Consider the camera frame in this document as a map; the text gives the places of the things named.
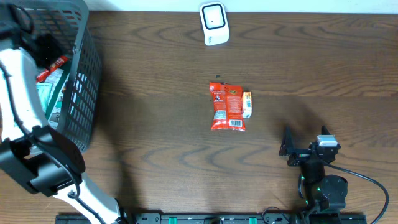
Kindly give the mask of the small orange white box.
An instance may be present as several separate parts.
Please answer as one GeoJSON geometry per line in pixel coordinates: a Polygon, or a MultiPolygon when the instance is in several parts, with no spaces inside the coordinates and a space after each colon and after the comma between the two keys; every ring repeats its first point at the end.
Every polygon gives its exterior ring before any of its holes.
{"type": "Polygon", "coordinates": [[[242,116],[249,119],[252,115],[252,94],[251,92],[244,92],[242,97],[243,109],[242,116]]]}

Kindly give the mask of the red snack bag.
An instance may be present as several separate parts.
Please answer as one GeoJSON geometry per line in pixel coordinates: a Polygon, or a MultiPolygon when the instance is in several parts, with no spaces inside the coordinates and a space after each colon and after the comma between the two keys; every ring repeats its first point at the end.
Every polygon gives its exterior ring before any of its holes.
{"type": "Polygon", "coordinates": [[[209,89],[214,111],[211,130],[245,131],[242,86],[211,82],[209,89]]]}

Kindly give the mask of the light green wipes pack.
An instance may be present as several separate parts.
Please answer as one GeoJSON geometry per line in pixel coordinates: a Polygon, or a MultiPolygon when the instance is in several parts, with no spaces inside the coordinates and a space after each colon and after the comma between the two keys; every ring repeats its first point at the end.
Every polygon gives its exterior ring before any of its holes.
{"type": "Polygon", "coordinates": [[[36,84],[40,104],[44,112],[46,112],[49,105],[51,92],[53,88],[52,83],[38,83],[36,84]]]}

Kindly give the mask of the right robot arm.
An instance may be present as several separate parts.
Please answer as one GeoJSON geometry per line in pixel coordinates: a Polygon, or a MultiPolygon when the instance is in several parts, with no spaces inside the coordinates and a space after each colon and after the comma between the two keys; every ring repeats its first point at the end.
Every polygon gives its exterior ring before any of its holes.
{"type": "Polygon", "coordinates": [[[339,211],[346,206],[348,181],[338,175],[327,175],[325,166],[335,160],[341,148],[325,126],[316,141],[307,148],[294,146],[293,135],[285,128],[279,156],[288,158],[287,165],[300,168],[298,191],[306,207],[292,215],[290,223],[341,223],[339,211]]]}

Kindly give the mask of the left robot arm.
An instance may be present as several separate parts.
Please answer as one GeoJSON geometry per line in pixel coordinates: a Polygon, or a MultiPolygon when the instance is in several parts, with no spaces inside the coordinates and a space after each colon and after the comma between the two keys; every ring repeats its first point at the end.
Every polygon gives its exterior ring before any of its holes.
{"type": "Polygon", "coordinates": [[[79,217],[59,223],[131,223],[86,173],[102,64],[83,1],[1,2],[1,169],[31,194],[79,217]]]}

